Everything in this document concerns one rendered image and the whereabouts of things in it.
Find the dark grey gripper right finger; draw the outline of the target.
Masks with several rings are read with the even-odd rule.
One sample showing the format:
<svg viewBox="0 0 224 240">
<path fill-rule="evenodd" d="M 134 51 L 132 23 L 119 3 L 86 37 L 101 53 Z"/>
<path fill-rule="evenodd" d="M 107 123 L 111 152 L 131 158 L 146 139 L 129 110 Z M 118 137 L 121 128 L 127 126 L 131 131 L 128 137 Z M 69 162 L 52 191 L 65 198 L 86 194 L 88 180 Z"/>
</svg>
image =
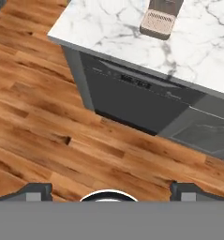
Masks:
<svg viewBox="0 0 224 240">
<path fill-rule="evenodd" d="M 194 183 L 172 182 L 170 185 L 170 201 L 176 202 L 204 202 L 224 201 L 224 197 L 202 190 Z"/>
</svg>

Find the grey cabinet side panel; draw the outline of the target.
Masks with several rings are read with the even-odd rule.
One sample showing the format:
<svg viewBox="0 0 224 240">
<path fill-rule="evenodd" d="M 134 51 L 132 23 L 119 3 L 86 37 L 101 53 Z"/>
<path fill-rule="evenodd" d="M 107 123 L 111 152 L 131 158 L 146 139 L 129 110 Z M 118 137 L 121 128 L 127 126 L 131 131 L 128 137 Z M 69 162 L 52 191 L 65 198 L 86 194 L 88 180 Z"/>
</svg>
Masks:
<svg viewBox="0 0 224 240">
<path fill-rule="evenodd" d="M 80 52 L 66 46 L 63 46 L 62 50 L 67 60 L 67 64 L 70 68 L 74 82 L 76 83 L 79 93 L 82 97 L 82 103 L 86 109 L 93 112 L 94 111 L 93 101 L 91 99 L 86 76 L 83 71 Z"/>
</svg>

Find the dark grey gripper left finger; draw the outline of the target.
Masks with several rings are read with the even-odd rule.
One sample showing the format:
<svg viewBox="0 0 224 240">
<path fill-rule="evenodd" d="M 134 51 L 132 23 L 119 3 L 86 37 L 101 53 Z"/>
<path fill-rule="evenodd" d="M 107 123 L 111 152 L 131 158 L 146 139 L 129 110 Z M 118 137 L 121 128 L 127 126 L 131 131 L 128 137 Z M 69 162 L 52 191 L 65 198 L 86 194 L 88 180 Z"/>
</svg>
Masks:
<svg viewBox="0 0 224 240">
<path fill-rule="evenodd" d="M 51 202 L 51 183 L 29 183 L 18 191 L 0 196 L 0 201 L 12 202 Z"/>
</svg>

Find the dark grey dishwasher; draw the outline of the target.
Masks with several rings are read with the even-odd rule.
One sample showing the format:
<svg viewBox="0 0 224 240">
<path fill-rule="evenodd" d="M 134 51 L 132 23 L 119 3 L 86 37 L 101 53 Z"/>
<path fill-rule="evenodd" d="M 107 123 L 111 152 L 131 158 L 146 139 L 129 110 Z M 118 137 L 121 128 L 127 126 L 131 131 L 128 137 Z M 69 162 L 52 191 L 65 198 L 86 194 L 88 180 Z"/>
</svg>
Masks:
<svg viewBox="0 0 224 240">
<path fill-rule="evenodd" d="M 81 60 L 95 112 L 151 135 L 204 96 L 199 90 L 88 53 Z"/>
</svg>

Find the black and white round object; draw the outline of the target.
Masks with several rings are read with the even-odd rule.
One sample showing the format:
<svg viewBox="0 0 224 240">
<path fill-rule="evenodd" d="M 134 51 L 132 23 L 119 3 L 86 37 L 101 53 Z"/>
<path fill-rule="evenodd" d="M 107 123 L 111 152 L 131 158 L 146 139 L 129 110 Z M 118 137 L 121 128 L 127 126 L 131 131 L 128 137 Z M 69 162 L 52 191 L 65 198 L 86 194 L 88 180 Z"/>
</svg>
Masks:
<svg viewBox="0 0 224 240">
<path fill-rule="evenodd" d="M 137 199 L 128 193 L 116 189 L 93 191 L 81 198 L 81 202 L 136 202 Z"/>
</svg>

